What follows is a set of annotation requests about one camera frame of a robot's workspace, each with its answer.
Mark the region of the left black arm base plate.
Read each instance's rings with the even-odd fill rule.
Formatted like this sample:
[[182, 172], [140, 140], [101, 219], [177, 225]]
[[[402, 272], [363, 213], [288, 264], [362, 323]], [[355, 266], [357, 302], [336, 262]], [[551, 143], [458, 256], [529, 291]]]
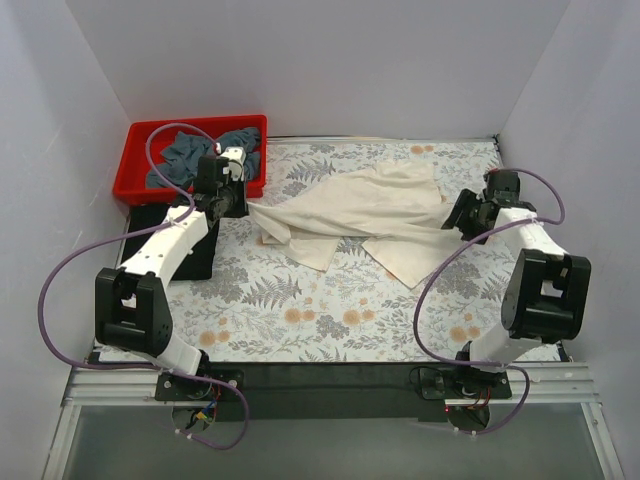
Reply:
[[[225, 384], [241, 389], [244, 383], [244, 372], [236, 369], [214, 369], [205, 373], [206, 377], [214, 378]], [[213, 399], [223, 401], [237, 401], [238, 397], [227, 387], [209, 382], [188, 380], [180, 376], [163, 373], [159, 376], [154, 399], [157, 401], [205, 401]]]

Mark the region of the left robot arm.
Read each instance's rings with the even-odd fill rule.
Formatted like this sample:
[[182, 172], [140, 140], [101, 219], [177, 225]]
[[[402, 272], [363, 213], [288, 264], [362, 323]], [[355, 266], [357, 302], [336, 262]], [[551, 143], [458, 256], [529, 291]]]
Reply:
[[173, 329], [165, 289], [197, 243], [223, 218], [248, 214], [241, 147], [198, 161], [193, 195], [177, 196], [156, 230], [117, 269], [104, 268], [95, 280], [95, 336], [99, 343], [132, 352], [164, 370], [181, 372], [178, 387], [193, 400], [213, 386], [200, 367], [202, 353]]

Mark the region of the cream white t shirt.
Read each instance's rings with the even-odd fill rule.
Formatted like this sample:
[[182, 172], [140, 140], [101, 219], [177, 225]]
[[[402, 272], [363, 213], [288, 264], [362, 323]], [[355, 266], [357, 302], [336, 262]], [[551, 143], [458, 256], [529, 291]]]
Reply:
[[329, 269], [338, 243], [363, 249], [409, 288], [416, 287], [462, 242], [442, 229], [451, 210], [425, 161], [384, 161], [333, 175], [275, 206], [252, 203], [262, 241], [306, 267]]

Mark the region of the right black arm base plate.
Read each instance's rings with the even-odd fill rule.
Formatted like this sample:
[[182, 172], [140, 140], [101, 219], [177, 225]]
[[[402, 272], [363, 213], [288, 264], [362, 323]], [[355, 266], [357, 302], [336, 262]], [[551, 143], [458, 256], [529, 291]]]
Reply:
[[505, 373], [489, 373], [471, 367], [418, 366], [410, 371], [409, 382], [425, 400], [512, 397]]

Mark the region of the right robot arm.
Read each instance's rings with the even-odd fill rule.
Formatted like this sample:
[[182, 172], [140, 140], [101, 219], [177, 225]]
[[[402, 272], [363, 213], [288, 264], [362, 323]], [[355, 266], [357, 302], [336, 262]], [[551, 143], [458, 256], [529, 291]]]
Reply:
[[499, 323], [456, 354], [458, 362], [467, 362], [452, 373], [453, 387], [464, 397], [486, 389], [487, 372], [501, 372], [541, 345], [572, 340], [582, 326], [591, 263], [549, 236], [547, 221], [520, 198], [521, 173], [488, 171], [482, 192], [462, 190], [441, 226], [459, 230], [463, 241], [476, 244], [499, 236], [515, 260]]

